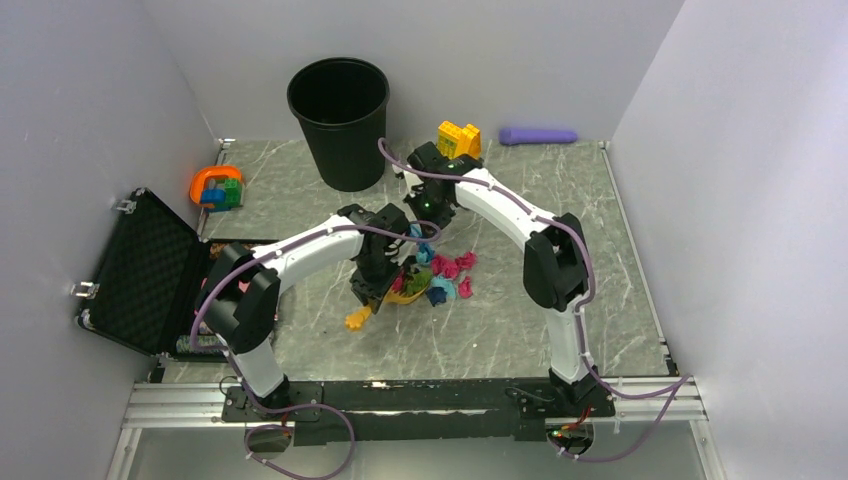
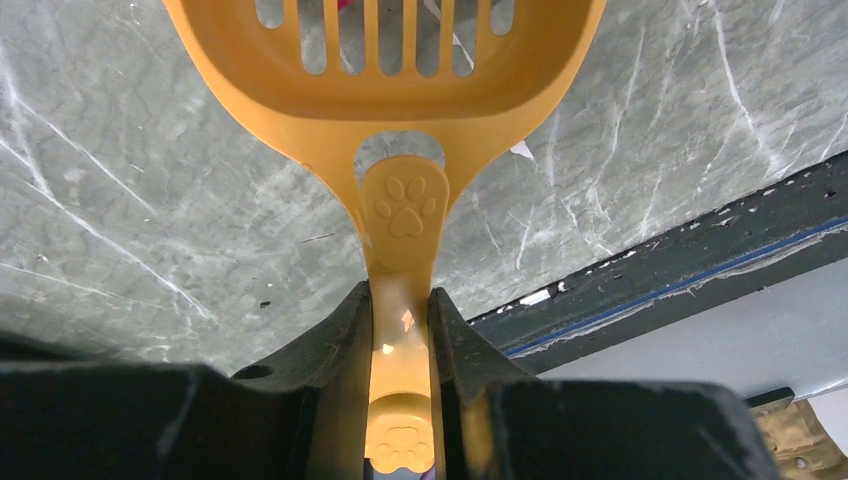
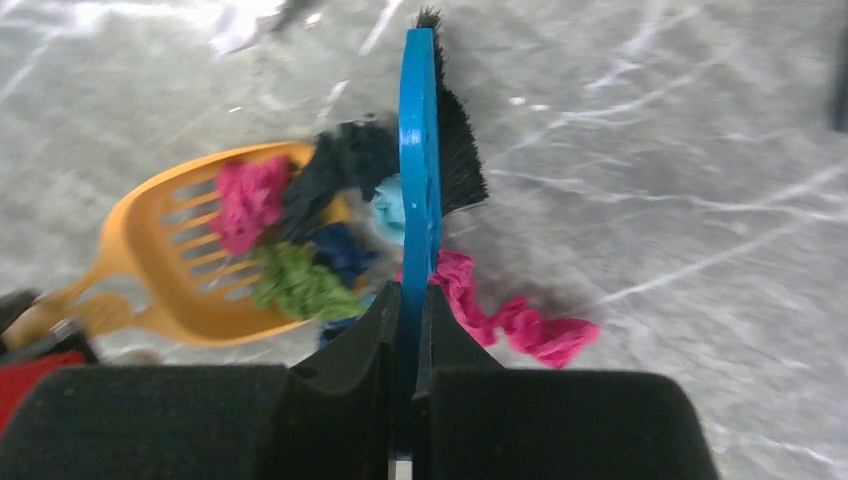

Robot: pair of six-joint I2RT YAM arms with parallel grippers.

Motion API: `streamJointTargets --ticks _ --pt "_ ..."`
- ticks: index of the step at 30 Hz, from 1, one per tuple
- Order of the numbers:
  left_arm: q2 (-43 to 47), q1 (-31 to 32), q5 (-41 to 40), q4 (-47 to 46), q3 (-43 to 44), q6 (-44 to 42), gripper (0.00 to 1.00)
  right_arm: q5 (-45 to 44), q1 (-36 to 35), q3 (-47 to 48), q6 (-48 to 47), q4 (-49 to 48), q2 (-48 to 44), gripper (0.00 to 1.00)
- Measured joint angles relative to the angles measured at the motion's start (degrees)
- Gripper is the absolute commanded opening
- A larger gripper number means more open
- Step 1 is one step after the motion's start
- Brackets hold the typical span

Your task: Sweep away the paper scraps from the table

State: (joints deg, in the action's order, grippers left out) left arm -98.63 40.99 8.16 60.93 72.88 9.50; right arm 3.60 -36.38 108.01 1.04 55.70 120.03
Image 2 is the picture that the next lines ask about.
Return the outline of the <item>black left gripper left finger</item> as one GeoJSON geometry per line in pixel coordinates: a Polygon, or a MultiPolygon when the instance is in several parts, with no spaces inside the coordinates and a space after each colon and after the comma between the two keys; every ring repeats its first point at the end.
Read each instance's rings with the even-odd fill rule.
{"type": "Polygon", "coordinates": [[[226,376],[1,337],[5,479],[365,479],[371,295],[226,376]]]}

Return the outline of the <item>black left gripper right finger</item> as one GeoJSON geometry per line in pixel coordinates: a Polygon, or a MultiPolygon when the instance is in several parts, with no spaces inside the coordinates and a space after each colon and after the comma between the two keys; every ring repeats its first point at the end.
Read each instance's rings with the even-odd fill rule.
{"type": "Polygon", "coordinates": [[[775,479],[748,406],[716,384],[542,380],[428,299],[439,479],[775,479]]]}

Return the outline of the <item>orange slotted scoop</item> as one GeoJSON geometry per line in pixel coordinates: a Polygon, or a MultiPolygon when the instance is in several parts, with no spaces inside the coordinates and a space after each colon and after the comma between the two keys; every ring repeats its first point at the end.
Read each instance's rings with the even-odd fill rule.
{"type": "Polygon", "coordinates": [[[347,211],[372,298],[364,455],[375,470],[435,465],[428,299],[446,219],[472,180],[556,109],[598,29],[601,1],[362,3],[364,63],[349,72],[343,21],[323,5],[326,64],[302,57],[302,9],[277,26],[251,1],[169,1],[166,11],[226,111],[317,177],[347,211]]]}

